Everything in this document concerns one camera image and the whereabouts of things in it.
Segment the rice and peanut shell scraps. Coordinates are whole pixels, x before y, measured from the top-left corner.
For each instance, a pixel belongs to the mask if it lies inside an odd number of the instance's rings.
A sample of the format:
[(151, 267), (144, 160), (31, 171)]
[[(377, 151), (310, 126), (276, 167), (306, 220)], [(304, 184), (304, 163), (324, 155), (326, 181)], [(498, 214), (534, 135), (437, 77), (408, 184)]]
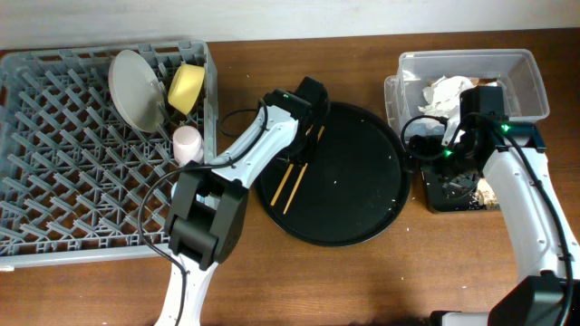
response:
[(444, 196), (458, 211), (499, 209), (498, 198), (487, 180), (479, 175), (453, 178), (444, 188)]

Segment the wooden chopstick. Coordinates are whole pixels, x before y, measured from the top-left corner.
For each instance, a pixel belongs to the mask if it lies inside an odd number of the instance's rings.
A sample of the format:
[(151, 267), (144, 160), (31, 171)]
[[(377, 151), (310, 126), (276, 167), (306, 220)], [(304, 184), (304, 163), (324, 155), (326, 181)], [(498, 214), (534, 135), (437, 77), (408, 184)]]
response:
[[(322, 126), (320, 128), (320, 130), (318, 132), (317, 140), (320, 140), (320, 138), (322, 137), (322, 134), (324, 133), (324, 128), (325, 128), (325, 126)], [(287, 200), (287, 202), (285, 204), (285, 209), (283, 211), (283, 215), (285, 215), (287, 213), (289, 207), (291, 206), (291, 204), (292, 204), (292, 202), (293, 202), (293, 200), (295, 198), (295, 194), (296, 194), (296, 192), (297, 192), (297, 190), (298, 190), (298, 188), (299, 188), (299, 186), (300, 186), (300, 184), (302, 182), (302, 179), (304, 177), (305, 171), (307, 170), (308, 166), (309, 166), (309, 164), (308, 163), (305, 163), (301, 167), (301, 170), (300, 170), (300, 173), (298, 175), (298, 178), (296, 179), (295, 184), (294, 184), (294, 186), (292, 188), (290, 197), (288, 198), (288, 200)]]
[(275, 194), (270, 202), (270, 206), (276, 205), (277, 199), (279, 198), (282, 190), (284, 189), (285, 183), (286, 183), (287, 179), (289, 178), (293, 168), (294, 168), (294, 164), (289, 164), (289, 166), (288, 166), (286, 172), (284, 173), (282, 180), (280, 181), (280, 183), (275, 191)]

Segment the pink plastic cup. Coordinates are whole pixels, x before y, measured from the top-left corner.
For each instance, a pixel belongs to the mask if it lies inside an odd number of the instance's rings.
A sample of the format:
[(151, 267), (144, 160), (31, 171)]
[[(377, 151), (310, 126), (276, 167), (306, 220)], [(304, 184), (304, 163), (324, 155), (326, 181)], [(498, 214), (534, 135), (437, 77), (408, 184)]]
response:
[(173, 156), (180, 167), (190, 161), (201, 163), (204, 157), (204, 141), (200, 132), (192, 126), (181, 126), (172, 135)]

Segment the yellow bowl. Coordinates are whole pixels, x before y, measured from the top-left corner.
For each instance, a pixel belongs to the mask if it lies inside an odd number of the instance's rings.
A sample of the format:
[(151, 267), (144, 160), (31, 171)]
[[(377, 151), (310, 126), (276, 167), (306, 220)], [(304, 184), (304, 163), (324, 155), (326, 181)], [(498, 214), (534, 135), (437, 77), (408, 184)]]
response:
[(181, 64), (169, 87), (169, 104), (182, 114), (189, 114), (198, 99), (204, 80), (205, 69), (203, 67)]

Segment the grey-white plate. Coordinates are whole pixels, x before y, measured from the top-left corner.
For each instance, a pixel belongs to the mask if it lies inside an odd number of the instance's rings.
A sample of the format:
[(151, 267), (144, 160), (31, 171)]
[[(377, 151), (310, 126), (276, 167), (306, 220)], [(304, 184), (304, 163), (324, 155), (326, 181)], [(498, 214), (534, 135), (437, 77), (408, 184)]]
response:
[(119, 52), (108, 75), (110, 95), (116, 111), (133, 129), (152, 133), (164, 122), (164, 93), (158, 78), (139, 54)]

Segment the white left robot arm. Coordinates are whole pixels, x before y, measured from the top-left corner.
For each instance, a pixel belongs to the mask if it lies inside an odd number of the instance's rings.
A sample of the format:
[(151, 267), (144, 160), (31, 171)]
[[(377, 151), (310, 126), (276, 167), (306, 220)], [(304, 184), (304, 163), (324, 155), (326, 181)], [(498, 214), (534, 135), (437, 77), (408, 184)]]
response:
[(314, 155), (331, 109), (324, 85), (304, 77), (295, 91), (274, 90), (260, 98), (256, 118), (237, 140), (207, 164), (190, 161), (162, 176), (177, 179), (163, 226), (167, 249), (145, 242), (171, 264), (158, 325), (198, 325), (210, 280), (237, 245), (249, 189), (275, 158), (294, 165)]

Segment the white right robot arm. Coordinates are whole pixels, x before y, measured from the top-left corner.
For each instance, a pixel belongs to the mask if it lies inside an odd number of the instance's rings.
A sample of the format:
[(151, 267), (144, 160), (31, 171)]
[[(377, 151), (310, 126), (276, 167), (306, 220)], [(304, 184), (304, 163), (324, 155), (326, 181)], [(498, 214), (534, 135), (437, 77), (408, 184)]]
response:
[(579, 242), (548, 171), (546, 145), (532, 122), (512, 121), (499, 87), (459, 96), (459, 125), (431, 163), (444, 187), (484, 178), (498, 199), (517, 262), (517, 285), (489, 312), (433, 312), (435, 325), (576, 325)]

